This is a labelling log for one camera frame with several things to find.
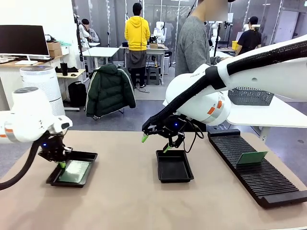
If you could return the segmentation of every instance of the black backpack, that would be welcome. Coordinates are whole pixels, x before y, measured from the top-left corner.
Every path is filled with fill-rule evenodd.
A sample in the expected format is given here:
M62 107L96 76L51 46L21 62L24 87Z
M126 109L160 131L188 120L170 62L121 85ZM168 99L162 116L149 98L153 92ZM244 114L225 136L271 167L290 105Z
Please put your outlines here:
M81 81L73 82L68 86L69 97L72 107L85 106L86 103L86 88Z

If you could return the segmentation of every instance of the jacket on chair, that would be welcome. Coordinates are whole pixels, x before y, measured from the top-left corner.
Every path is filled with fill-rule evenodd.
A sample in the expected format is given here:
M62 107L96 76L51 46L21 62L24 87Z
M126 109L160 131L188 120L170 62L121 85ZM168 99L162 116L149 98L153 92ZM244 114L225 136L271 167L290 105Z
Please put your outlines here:
M125 106L135 108L134 89L128 70L107 64L96 69L87 91L85 112L102 117Z

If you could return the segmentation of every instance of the desk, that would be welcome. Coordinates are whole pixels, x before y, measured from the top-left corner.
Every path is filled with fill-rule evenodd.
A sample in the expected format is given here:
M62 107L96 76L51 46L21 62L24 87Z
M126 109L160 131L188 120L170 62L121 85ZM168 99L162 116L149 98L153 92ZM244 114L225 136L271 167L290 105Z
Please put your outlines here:
M95 59L95 69L98 68L98 58L105 58L106 64L108 63L108 58L112 57L119 48L111 47L93 47L83 52L85 57L94 57Z
M236 126L252 126L263 141L271 127L307 128L307 116L275 96L269 106L232 104L227 121Z
M119 47L120 49L124 49L124 56L125 56L125 67L127 68L127 53L129 53L129 47L123 47L122 45ZM166 47L165 49L151 49L149 46L147 46L146 53L148 55L162 55L162 61L160 63L161 66L161 84L164 85L164 56L165 56L165 51L168 51L168 48Z
M210 56L213 57L214 56L214 50L210 50ZM219 56L221 58L233 58L233 56L223 53L221 51L217 51L215 56Z
M56 65L59 64L59 59L61 57L63 56L55 57L53 60L49 62L38 62L35 63L34 66L45 65L45 66L55 67ZM19 69L28 66L28 65L15 65L15 62L17 61L0 64L0 79L3 85L6 101L10 109L12 109L13 106L12 92L23 87L23 82L20 76Z
M94 47L94 46L100 45L100 43L99 42L89 42L88 45L91 47Z
M186 133L187 143L194 134ZM268 151L255 135L243 133L257 151ZM155 151L166 139L141 132L68 131L66 146L97 152L84 188L45 184L55 163L36 156L13 187L1 191L2 230L268 230L307 226L307 203L261 208L205 139L196 139L190 183L161 184ZM20 171L23 155L4 176ZM306 186L271 151L266 159L298 189Z
M66 98L69 98L69 92L68 92L68 83L67 79L77 79L81 74L85 72L85 69L79 69L78 73L68 73L68 76L63 76L62 73L57 73L57 78L62 78L64 87L65 87L65 92L66 92ZM80 108L74 108L74 107L64 107L65 111L80 111Z
M231 53L235 53L236 52L236 50L233 50L231 47L228 47L228 48L217 48L216 51L231 52Z

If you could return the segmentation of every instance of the black mug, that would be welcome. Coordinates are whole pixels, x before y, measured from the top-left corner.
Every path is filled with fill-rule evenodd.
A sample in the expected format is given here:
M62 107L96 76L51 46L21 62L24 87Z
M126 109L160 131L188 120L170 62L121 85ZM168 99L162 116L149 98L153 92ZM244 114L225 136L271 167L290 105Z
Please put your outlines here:
M67 63L61 62L60 65L61 65L61 70L62 70L63 76L68 76L68 72L67 72L67 70L68 70Z

